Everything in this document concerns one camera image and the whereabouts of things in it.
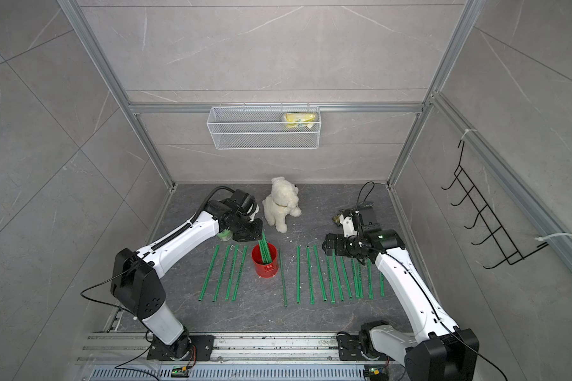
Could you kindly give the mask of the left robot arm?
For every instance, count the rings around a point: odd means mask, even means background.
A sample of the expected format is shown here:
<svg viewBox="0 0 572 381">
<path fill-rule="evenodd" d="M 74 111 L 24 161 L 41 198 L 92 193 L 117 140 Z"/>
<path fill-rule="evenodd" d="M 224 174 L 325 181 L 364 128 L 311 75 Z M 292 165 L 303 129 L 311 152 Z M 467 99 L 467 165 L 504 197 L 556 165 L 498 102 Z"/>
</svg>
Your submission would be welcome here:
<svg viewBox="0 0 572 381">
<path fill-rule="evenodd" d="M 117 253 L 113 275 L 101 285 L 109 284 L 122 309 L 152 333 L 154 349 L 172 360 L 185 359 L 193 354 L 193 344 L 183 323 L 168 307 L 161 279 L 189 252 L 226 230 L 237 242 L 260 239 L 258 211 L 251 194 L 218 186 L 195 214 L 172 232 L 136 251 L 125 248 Z"/>
</svg>

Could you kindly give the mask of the eleventh green straw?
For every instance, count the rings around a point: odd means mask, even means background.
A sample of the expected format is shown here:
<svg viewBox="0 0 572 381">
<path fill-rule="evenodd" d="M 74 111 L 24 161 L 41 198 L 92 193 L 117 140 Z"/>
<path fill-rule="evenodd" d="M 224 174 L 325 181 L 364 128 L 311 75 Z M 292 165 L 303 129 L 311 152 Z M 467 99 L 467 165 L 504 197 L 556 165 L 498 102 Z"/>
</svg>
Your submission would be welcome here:
<svg viewBox="0 0 572 381">
<path fill-rule="evenodd" d="M 381 297 L 385 297 L 385 277 L 382 273 L 379 274 L 380 278 L 380 295 Z"/>
</svg>

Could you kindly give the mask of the fifteenth green straw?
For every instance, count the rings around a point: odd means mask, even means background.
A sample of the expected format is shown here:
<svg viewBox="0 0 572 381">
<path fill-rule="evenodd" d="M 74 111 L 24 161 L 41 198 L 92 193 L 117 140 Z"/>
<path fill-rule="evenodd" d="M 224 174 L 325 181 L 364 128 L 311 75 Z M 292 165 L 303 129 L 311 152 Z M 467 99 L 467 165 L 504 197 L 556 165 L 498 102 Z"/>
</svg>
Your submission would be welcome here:
<svg viewBox="0 0 572 381">
<path fill-rule="evenodd" d="M 214 253 L 213 253 L 212 257 L 211 257 L 211 262 L 210 262 L 210 264 L 209 264 L 209 266 L 208 266 L 208 271 L 207 271 L 207 274 L 206 274 L 206 276 L 205 276 L 205 278 L 204 278 L 203 287 L 202 287 L 202 289 L 201 289 L 200 296 L 199 296 L 199 298 L 198 298 L 198 300 L 199 300 L 200 302 L 203 301 L 203 298 L 204 298 L 204 296 L 205 296 L 206 290 L 207 290 L 207 288 L 208 288 L 208 284 L 209 284 L 209 281 L 210 281 L 210 279 L 211 279 L 211 274 L 212 274 L 213 268 L 214 268 L 214 266 L 215 266 L 214 264 L 215 264 L 217 255 L 219 254 L 219 250 L 220 250 L 220 246 L 217 244 L 217 245 L 215 246 Z"/>
</svg>

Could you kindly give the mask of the thirteenth green straw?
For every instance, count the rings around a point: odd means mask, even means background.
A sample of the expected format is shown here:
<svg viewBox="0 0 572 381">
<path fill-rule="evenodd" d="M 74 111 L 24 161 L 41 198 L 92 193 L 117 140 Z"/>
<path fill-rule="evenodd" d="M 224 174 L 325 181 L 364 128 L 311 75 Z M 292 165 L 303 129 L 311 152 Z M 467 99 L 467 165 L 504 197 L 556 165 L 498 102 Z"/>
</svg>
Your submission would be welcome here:
<svg viewBox="0 0 572 381">
<path fill-rule="evenodd" d="M 247 252 L 248 252 L 248 245 L 244 245 L 244 249 L 242 252 L 242 258 L 241 258 L 240 266 L 238 269 L 238 278 L 237 278 L 237 281 L 235 284 L 235 289 L 234 289 L 231 301 L 236 301 L 237 296 L 238 296 L 238 289 L 240 287 L 240 283 L 241 283 L 241 279 L 242 279 L 242 273 L 243 273 L 244 266 L 245 266 Z"/>
</svg>

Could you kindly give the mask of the fourteenth green straw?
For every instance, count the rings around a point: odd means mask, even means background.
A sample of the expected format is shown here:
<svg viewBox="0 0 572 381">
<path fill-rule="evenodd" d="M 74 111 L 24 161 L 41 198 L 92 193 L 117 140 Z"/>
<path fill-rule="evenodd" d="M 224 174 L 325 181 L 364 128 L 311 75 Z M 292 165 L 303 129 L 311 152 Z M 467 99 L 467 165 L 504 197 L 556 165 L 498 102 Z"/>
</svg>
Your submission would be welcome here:
<svg viewBox="0 0 572 381">
<path fill-rule="evenodd" d="M 222 287 L 222 280 L 224 278 L 224 274 L 225 274 L 225 271 L 227 269 L 227 265 L 229 262 L 230 251 L 231 251 L 231 246 L 229 245 L 226 248 L 224 258 L 222 259 L 222 264 L 221 264 L 221 268 L 220 268 L 220 272 L 219 272 L 219 278 L 218 278 L 218 282 L 217 282 L 216 289 L 214 291 L 214 296 L 212 299 L 213 303 L 216 302 L 219 298 L 220 290 Z"/>
</svg>

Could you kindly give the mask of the twelfth green straw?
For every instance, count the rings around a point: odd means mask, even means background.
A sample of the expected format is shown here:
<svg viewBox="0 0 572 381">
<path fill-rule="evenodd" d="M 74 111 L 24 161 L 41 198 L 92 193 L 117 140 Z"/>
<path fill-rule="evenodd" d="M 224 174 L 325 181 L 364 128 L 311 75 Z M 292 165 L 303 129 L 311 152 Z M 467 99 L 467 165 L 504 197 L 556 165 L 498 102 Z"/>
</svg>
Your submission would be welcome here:
<svg viewBox="0 0 572 381">
<path fill-rule="evenodd" d="M 233 284 L 233 277 L 235 274 L 235 267 L 236 267 L 236 263 L 238 260 L 238 253 L 239 253 L 239 246 L 237 245 L 232 245 L 231 246 L 231 250 L 232 250 L 232 262 L 231 262 L 231 266 L 230 266 L 230 272 L 229 272 L 229 277 L 228 277 L 228 283 L 227 283 L 227 293 L 226 293 L 226 297 L 225 300 L 229 300 L 230 299 L 230 294 L 231 294 L 231 289 L 232 289 L 232 284 Z"/>
</svg>

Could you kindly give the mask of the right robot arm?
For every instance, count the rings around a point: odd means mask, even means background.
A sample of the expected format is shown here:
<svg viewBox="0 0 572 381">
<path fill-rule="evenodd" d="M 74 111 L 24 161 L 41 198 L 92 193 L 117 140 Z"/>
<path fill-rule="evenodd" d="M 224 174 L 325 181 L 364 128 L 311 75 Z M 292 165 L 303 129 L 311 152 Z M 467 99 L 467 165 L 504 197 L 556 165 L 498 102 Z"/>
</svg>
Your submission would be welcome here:
<svg viewBox="0 0 572 381">
<path fill-rule="evenodd" d="M 429 291 L 412 263 L 405 243 L 394 230 L 345 237 L 329 233 L 325 254 L 370 260 L 387 279 L 412 327 L 396 330 L 386 321 L 362 325 L 357 340 L 367 360 L 395 360 L 411 380 L 472 380 L 479 341 L 462 330 Z"/>
</svg>

